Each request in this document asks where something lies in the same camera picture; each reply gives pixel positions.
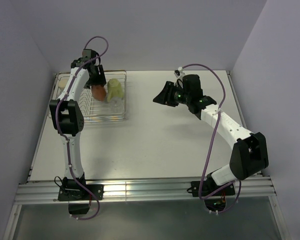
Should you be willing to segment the large clear glass cup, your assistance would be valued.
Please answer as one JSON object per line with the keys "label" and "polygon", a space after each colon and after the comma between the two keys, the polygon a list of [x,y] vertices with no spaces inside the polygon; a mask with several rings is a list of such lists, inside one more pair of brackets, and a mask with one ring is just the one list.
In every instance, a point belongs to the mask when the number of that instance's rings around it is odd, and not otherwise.
{"label": "large clear glass cup", "polygon": [[124,111],[124,102],[120,97],[113,97],[110,100],[110,109],[114,114],[120,114]]}

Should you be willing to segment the pale yellow ceramic mug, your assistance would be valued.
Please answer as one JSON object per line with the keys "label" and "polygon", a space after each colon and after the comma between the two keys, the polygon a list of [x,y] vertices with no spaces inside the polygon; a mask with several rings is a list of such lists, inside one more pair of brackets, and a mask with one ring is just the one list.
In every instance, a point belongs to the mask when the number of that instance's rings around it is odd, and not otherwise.
{"label": "pale yellow ceramic mug", "polygon": [[110,102],[113,98],[124,97],[123,88],[117,78],[112,78],[107,83],[107,101]]}

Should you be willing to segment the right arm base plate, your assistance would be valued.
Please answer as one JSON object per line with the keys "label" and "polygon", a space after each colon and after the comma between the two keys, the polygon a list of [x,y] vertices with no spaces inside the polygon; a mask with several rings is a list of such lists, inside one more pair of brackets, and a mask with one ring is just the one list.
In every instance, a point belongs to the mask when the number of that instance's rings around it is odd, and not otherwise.
{"label": "right arm base plate", "polygon": [[[192,197],[198,197],[199,196],[199,187],[200,187],[200,181],[191,181],[190,187],[186,190],[187,193],[192,194]],[[221,186],[218,186],[214,183],[206,183],[204,181],[202,190],[201,190],[201,196],[205,197],[209,194],[211,194],[213,191],[219,189]],[[219,190],[216,192],[213,197],[221,197],[221,196],[234,196],[236,194],[235,186],[232,183],[231,185]]]}

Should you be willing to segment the orange ceramic mug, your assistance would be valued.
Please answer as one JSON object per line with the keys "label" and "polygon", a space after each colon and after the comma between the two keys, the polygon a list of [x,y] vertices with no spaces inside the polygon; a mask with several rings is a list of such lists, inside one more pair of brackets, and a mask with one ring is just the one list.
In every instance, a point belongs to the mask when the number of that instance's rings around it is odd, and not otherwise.
{"label": "orange ceramic mug", "polygon": [[92,97],[100,102],[104,102],[107,96],[107,92],[104,86],[92,85],[91,87]]}

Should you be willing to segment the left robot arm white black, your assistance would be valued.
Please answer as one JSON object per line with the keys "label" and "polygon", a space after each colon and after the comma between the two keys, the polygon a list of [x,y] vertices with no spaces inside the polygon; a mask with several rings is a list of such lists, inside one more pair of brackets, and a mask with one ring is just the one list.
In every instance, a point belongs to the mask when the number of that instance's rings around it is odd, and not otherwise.
{"label": "left robot arm white black", "polygon": [[70,76],[62,93],[49,102],[53,127],[61,137],[64,149],[65,172],[59,185],[59,201],[83,200],[89,196],[81,161],[80,137],[85,125],[79,99],[84,88],[106,84],[103,66],[96,61],[100,55],[92,49],[84,49],[82,57],[75,59]]}

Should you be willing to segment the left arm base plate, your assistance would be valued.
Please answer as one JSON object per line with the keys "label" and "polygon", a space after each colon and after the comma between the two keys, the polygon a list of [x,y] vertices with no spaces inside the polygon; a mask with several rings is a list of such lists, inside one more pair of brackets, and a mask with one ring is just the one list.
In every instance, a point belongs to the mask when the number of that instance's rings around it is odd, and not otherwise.
{"label": "left arm base plate", "polygon": [[85,190],[82,187],[78,189],[60,189],[58,193],[57,200],[60,202],[65,201],[88,201],[94,199],[94,197],[90,194],[93,193],[98,200],[103,199],[104,194],[104,185],[103,184],[88,184],[86,186],[88,189]]}

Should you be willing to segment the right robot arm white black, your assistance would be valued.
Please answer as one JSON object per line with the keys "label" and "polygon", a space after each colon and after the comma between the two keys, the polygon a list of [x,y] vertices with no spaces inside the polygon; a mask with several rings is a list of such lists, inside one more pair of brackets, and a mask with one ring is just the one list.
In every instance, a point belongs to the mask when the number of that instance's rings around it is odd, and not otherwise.
{"label": "right robot arm white black", "polygon": [[213,98],[203,93],[197,74],[184,75],[176,82],[167,81],[153,102],[169,107],[186,105],[193,115],[213,128],[213,135],[219,134],[230,146],[229,164],[204,174],[198,187],[201,196],[217,195],[229,183],[243,181],[269,166],[265,136],[244,128],[224,113]]}

